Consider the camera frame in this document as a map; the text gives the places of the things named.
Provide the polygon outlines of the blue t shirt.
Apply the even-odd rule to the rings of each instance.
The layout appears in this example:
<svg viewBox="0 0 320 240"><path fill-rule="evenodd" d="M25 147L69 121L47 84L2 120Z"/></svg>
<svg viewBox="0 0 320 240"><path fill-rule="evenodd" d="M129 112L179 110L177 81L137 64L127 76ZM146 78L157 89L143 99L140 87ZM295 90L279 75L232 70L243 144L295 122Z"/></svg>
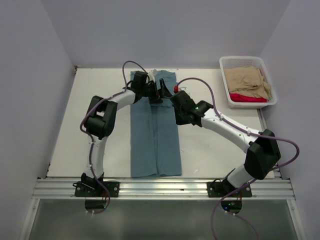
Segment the blue t shirt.
<svg viewBox="0 0 320 240"><path fill-rule="evenodd" d="M130 106L130 176L182 175L179 131L169 99L150 103L142 97Z"/></svg>

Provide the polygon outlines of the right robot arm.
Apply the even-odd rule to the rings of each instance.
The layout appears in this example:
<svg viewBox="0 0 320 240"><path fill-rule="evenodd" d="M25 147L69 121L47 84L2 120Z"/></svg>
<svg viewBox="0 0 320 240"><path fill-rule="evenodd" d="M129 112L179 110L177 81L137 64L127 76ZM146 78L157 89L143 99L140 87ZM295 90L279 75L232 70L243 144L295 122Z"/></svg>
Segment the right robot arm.
<svg viewBox="0 0 320 240"><path fill-rule="evenodd" d="M238 146L245 154L244 163L233 169L213 189L227 196L235 196L241 186L253 179L263 180L281 158L274 133L245 127L217 113L204 100L195 103L183 90L170 97L177 125L191 124L213 131Z"/></svg>

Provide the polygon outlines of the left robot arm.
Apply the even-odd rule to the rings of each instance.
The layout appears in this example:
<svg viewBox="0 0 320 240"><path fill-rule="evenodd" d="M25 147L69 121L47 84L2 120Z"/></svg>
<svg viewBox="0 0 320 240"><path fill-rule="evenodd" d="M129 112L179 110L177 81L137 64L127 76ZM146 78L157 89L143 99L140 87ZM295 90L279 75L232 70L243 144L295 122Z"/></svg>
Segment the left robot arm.
<svg viewBox="0 0 320 240"><path fill-rule="evenodd" d="M96 95L91 99L80 124L80 130L89 137L88 162L80 182L92 196L99 196L104 190L104 153L107 139L115 127L117 111L137 103L141 98L158 104L172 96L164 79L155 80L151 76L151 73L136 71L133 80L120 92L108 98Z"/></svg>

